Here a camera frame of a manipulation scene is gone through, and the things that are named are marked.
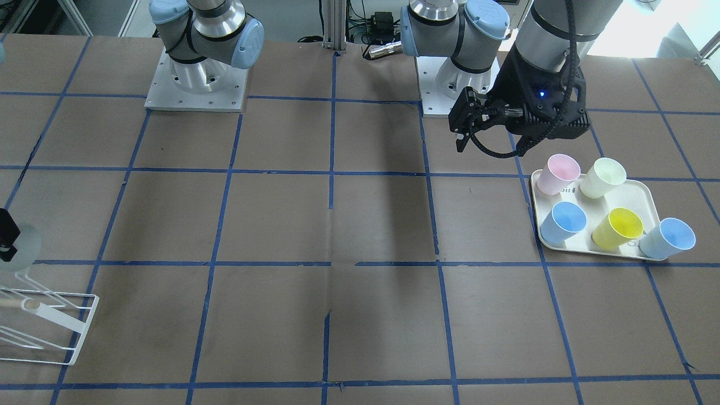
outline white plate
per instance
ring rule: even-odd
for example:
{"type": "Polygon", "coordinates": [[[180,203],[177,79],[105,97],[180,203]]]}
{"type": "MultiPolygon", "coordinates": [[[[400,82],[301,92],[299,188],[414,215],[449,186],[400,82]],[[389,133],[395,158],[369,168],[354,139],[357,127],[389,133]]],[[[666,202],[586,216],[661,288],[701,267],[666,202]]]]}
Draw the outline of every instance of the white plate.
{"type": "Polygon", "coordinates": [[[535,211],[535,219],[538,224],[538,237],[543,245],[553,250],[561,250],[565,252],[603,254],[606,256],[626,257],[628,259],[643,259],[658,262],[664,259],[651,259],[640,251],[638,240],[630,241],[620,245],[613,250],[604,250],[593,242],[591,235],[600,222],[614,208],[628,208],[635,212],[642,220],[644,228],[643,235],[651,231],[660,224],[660,217],[657,216],[655,202],[652,199],[650,190],[645,184],[636,180],[626,180],[621,186],[616,187],[604,196],[593,199],[585,196],[580,191],[580,182],[585,178],[584,174],[575,180],[569,186],[565,187],[556,195],[547,195],[540,191],[536,182],[542,170],[536,170],[530,176],[530,190],[533,199],[533,209],[535,211]],[[550,213],[553,205],[560,201],[570,201],[577,204],[585,211],[588,217],[588,224],[577,235],[571,236],[561,244],[550,244],[545,241],[540,234],[540,225],[545,221],[545,217],[550,213]]]}

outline floor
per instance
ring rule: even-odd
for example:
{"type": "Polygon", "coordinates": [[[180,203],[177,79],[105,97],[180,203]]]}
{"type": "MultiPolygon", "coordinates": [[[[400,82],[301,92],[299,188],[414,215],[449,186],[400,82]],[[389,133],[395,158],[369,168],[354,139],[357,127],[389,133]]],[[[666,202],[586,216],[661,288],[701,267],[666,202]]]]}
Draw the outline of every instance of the floor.
{"type": "Polygon", "coordinates": [[[0,363],[0,403],[720,403],[707,69],[589,56],[593,130],[501,161],[420,116],[405,56],[270,42],[242,115],[150,112],[160,40],[2,39],[0,201],[44,236],[31,275],[100,303],[75,365],[0,363]],[[697,246],[544,248],[553,153],[619,160],[697,246]]]}

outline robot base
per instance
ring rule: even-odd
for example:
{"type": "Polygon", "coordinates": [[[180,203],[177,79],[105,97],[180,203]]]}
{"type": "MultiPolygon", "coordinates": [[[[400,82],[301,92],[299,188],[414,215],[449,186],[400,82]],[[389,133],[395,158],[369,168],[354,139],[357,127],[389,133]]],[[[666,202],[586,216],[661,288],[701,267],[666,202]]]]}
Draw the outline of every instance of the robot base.
{"type": "Polygon", "coordinates": [[[500,71],[500,64],[495,59],[492,62],[492,68],[484,74],[478,75],[467,75],[473,76],[472,80],[466,83],[459,83],[466,77],[438,77],[438,74],[447,74],[449,69],[441,68],[443,64],[448,61],[448,58],[437,57],[437,56],[420,56],[416,58],[416,67],[418,69],[418,83],[420,84],[420,98],[423,100],[423,116],[429,118],[446,118],[450,114],[452,106],[457,100],[457,96],[449,97],[447,93],[459,94],[465,86],[473,86],[478,89],[481,94],[485,94],[490,91],[492,85],[495,83],[495,78],[498,76],[500,71]],[[448,83],[453,83],[453,89],[448,89],[448,83]]]}
{"type": "Polygon", "coordinates": [[[155,70],[145,108],[158,111],[242,112],[248,71],[228,66],[222,87],[211,92],[191,93],[175,83],[172,60],[163,52],[155,70]]]}

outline cup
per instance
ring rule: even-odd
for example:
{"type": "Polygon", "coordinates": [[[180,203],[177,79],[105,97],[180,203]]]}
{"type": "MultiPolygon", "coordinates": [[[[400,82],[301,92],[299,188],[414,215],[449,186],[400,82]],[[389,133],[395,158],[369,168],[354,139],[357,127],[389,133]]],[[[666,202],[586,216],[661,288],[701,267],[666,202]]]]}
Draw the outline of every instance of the cup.
{"type": "Polygon", "coordinates": [[[627,180],[623,165],[610,158],[599,158],[580,182],[580,191],[590,198],[600,198],[627,180]]]}
{"type": "Polygon", "coordinates": [[[695,242],[695,232],[687,223],[666,218],[640,239],[640,250],[653,259],[666,259],[692,249],[695,242]]]}
{"type": "Polygon", "coordinates": [[[547,195],[556,195],[580,177],[580,165],[568,155],[558,153],[547,159],[537,187],[547,195]]]}
{"type": "Polygon", "coordinates": [[[561,244],[565,239],[585,229],[588,217],[585,211],[570,201],[552,206],[550,213],[540,225],[540,234],[549,244],[561,244]]]}
{"type": "Polygon", "coordinates": [[[642,235],[642,220],[627,208],[615,208],[593,231],[593,241],[602,249],[612,250],[642,235]]]}

